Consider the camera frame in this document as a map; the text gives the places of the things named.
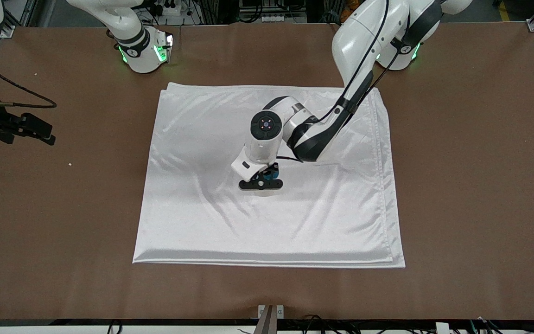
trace white cloth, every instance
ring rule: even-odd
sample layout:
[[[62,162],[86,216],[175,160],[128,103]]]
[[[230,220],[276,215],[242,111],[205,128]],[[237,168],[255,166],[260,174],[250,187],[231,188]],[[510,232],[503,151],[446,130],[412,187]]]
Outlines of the white cloth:
[[[341,91],[169,84],[159,98],[133,262],[404,268],[377,89],[321,161],[279,161],[282,189],[239,190],[230,167],[267,102],[290,95],[320,117]],[[284,143],[279,155],[292,156]]]

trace brown tabletop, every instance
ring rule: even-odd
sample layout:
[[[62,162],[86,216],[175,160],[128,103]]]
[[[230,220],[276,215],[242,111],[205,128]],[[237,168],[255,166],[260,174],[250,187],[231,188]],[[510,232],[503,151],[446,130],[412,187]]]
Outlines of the brown tabletop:
[[[0,142],[0,319],[534,319],[534,33],[442,24],[388,108],[406,269],[131,264],[159,91],[335,86],[335,28],[165,28],[172,64],[136,74],[102,28],[19,28],[0,72],[59,104],[55,146]],[[38,100],[0,81],[4,101]],[[9,109],[19,114],[28,110]]]

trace green light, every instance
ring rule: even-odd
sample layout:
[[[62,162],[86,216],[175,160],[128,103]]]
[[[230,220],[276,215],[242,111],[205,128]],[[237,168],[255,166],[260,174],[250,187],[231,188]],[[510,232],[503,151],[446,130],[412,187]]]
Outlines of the green light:
[[[411,56],[411,60],[415,59],[415,57],[417,57],[417,50],[420,48],[420,43],[417,44],[417,46],[415,47],[415,51],[413,51],[413,55]]]
[[[123,56],[123,61],[127,64],[127,57],[125,57],[125,54],[123,53],[123,49],[119,46],[119,51],[121,51],[121,55]]]
[[[162,62],[166,60],[166,52],[163,52],[164,50],[161,47],[154,45],[154,51],[156,51],[156,55],[158,55],[159,61]]]

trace orange object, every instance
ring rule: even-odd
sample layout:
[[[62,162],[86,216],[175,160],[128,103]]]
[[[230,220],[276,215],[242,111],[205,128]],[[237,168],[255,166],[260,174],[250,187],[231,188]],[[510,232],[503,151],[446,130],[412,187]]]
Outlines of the orange object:
[[[339,16],[339,21],[341,21],[341,23],[345,22],[346,19],[348,17],[350,17],[351,13],[353,13],[354,11],[352,10],[349,10],[349,9],[344,9],[343,12],[341,12],[341,15]]]
[[[347,4],[352,11],[356,10],[360,6],[359,0],[345,0],[345,4]]]

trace round black joint cap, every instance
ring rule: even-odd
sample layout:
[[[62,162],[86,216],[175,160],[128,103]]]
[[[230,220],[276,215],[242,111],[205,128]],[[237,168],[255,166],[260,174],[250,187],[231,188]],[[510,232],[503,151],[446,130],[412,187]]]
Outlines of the round black joint cap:
[[[258,140],[269,140],[277,137],[281,127],[280,117],[269,110],[258,112],[250,121],[250,133]]]

